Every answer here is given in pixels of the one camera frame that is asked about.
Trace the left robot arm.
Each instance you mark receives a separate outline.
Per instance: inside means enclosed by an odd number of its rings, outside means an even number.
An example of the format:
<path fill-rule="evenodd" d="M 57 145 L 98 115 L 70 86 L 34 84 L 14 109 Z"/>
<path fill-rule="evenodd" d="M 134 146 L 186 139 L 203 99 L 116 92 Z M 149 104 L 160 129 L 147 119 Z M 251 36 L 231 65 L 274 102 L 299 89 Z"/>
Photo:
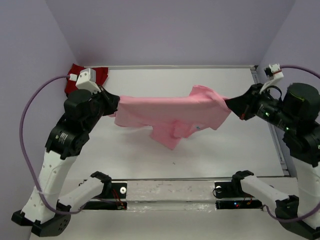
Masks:
<path fill-rule="evenodd" d="M 103 199 L 112 193 L 112 179 L 96 171 L 76 189 L 60 196 L 67 174 L 90 139 L 90 132 L 101 117 L 117 111 L 120 97 L 103 87 L 95 93 L 78 89 L 64 102 L 64 114 L 51 130 L 45 144 L 39 176 L 32 173 L 35 187 L 21 209 L 11 220 L 31 227 L 38 237 L 59 236 L 68 226 L 71 216 L 78 214 L 93 198 Z"/>

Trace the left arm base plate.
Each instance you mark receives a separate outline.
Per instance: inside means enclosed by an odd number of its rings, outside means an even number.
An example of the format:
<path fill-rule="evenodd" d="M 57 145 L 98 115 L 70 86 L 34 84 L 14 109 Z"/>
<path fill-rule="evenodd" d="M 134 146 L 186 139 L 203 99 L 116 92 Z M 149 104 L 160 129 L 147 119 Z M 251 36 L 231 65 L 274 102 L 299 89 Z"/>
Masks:
<path fill-rule="evenodd" d="M 128 183 L 126 181 L 113 181 L 109 192 L 103 193 L 91 199 L 84 210 L 108 210 L 117 211 L 127 209 Z"/>

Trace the pink t shirt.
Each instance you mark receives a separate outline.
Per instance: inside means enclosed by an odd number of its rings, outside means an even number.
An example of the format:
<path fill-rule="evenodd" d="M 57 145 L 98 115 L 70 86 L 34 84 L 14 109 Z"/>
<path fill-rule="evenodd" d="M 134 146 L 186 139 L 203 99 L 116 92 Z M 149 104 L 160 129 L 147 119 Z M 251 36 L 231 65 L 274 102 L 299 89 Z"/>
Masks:
<path fill-rule="evenodd" d="M 152 128 L 150 137 L 173 150 L 181 141 L 205 129 L 217 130 L 230 115 L 226 97 L 195 85 L 184 97 L 121 96 L 114 123 L 120 127 Z"/>

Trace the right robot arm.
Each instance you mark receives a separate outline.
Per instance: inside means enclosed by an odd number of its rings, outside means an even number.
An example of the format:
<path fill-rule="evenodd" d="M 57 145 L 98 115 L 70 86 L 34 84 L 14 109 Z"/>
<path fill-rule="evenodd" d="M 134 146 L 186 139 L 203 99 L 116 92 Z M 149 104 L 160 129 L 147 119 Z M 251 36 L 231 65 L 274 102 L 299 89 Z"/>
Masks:
<path fill-rule="evenodd" d="M 283 228 L 308 240 L 320 237 L 320 94 L 305 83 L 291 84 L 284 96 L 274 98 L 262 84 L 252 85 L 243 95 L 226 100 L 241 120 L 258 117 L 283 132 L 287 163 L 292 164 L 298 194 L 289 195 L 260 181 L 252 172 L 232 177 L 235 196 L 250 194 L 262 202 Z"/>

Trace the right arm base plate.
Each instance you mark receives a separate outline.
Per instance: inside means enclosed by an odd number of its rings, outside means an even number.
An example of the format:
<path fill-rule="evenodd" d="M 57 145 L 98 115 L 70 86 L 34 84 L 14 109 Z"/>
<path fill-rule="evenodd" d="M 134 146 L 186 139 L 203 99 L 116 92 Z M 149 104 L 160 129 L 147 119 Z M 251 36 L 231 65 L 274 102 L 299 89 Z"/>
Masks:
<path fill-rule="evenodd" d="M 233 189 L 230 181 L 214 183 L 212 194 L 215 197 L 217 210 L 263 210 L 263 204 L 248 193 L 241 193 Z"/>

